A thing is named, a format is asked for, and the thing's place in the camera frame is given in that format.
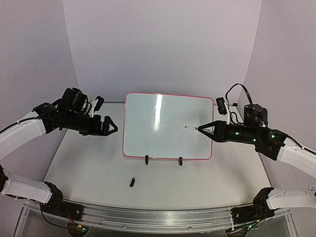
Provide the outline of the pink framed whiteboard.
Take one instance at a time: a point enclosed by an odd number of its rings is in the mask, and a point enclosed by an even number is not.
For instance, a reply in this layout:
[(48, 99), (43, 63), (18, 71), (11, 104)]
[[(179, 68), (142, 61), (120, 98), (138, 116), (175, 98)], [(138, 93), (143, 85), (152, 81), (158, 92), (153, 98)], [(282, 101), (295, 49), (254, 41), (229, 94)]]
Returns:
[(125, 97), (122, 154), (127, 158), (209, 160), (213, 142), (184, 126), (214, 120), (210, 97), (129, 92)]

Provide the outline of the white marker pen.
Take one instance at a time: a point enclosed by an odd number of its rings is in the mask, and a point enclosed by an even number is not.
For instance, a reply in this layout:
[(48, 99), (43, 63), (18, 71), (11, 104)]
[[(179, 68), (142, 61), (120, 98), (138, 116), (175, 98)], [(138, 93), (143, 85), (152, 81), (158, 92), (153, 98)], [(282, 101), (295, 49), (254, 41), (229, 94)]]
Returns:
[(199, 129), (198, 127), (194, 127), (194, 126), (184, 126), (184, 127), (190, 130), (199, 131), (200, 133), (206, 133), (206, 134), (211, 134), (211, 135), (214, 134), (214, 131), (208, 128)]

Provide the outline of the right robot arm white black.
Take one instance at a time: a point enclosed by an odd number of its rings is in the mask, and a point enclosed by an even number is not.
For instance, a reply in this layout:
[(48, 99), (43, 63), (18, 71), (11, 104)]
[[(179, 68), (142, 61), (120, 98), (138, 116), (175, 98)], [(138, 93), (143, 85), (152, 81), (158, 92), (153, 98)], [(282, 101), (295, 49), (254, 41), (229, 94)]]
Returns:
[[(268, 128), (268, 111), (258, 104), (244, 106), (242, 124), (216, 120), (201, 125), (197, 131), (217, 143), (236, 142), (254, 145), (255, 151), (274, 160), (289, 164), (306, 174), (316, 175), (316, 153), (288, 134)], [(261, 221), (273, 217), (280, 208), (315, 208), (316, 196), (307, 191), (267, 187), (253, 199), (251, 205), (235, 207), (230, 214), (235, 224)]]

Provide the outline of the dark blue marker cap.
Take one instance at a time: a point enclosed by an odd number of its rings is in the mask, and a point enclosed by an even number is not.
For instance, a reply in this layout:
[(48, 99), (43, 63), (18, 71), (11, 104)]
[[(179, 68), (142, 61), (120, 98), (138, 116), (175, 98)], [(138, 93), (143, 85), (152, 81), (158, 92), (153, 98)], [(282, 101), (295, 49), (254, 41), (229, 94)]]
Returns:
[(131, 182), (130, 182), (130, 187), (133, 187), (134, 186), (134, 184), (135, 184), (135, 178), (132, 178), (132, 180), (131, 180)]

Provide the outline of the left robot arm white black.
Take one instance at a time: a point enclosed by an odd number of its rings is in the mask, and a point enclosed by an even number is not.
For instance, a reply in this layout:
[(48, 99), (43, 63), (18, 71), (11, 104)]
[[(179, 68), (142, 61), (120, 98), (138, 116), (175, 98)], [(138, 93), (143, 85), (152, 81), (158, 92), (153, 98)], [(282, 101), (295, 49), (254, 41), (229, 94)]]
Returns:
[[(43, 103), (0, 132), (0, 158), (29, 141), (59, 129), (78, 131), (83, 136), (109, 136), (118, 131), (109, 116), (96, 114), (104, 103), (101, 96), (88, 100), (77, 88), (67, 88), (62, 98)], [(53, 183), (38, 182), (0, 169), (0, 193), (15, 199), (37, 201), (42, 212), (78, 221), (83, 206), (64, 201), (63, 193)]]

